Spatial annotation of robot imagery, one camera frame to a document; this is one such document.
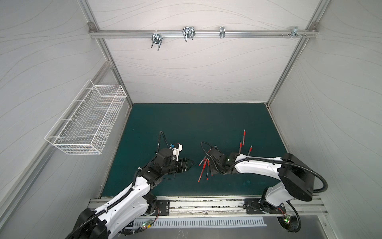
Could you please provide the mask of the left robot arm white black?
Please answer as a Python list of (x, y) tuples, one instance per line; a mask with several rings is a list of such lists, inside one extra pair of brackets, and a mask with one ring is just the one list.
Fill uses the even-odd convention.
[(141, 215), (152, 214), (157, 198), (151, 190), (164, 176), (187, 172), (194, 162), (179, 157), (177, 148), (163, 148), (143, 168), (139, 168), (132, 183), (107, 203), (78, 217), (68, 239), (112, 239)]

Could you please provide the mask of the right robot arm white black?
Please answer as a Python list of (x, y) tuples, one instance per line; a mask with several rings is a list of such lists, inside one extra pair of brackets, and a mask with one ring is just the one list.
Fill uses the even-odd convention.
[(212, 147), (206, 152), (206, 156), (215, 173), (256, 174), (278, 180), (275, 186), (263, 191), (256, 205), (256, 208), (263, 211), (273, 210), (292, 199), (310, 202), (314, 194), (328, 189), (328, 183), (323, 176), (290, 153), (274, 158), (239, 153), (227, 156)]

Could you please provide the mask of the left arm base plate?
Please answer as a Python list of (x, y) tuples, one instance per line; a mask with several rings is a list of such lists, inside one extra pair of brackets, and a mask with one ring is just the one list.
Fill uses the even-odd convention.
[(170, 200), (154, 200), (149, 203), (145, 216), (168, 216), (170, 214)]

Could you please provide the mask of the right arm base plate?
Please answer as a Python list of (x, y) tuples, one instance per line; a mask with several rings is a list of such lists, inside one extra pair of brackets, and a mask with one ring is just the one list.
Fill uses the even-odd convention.
[(286, 212), (284, 206), (273, 206), (260, 198), (246, 198), (242, 208), (246, 210), (246, 214), (280, 214)]

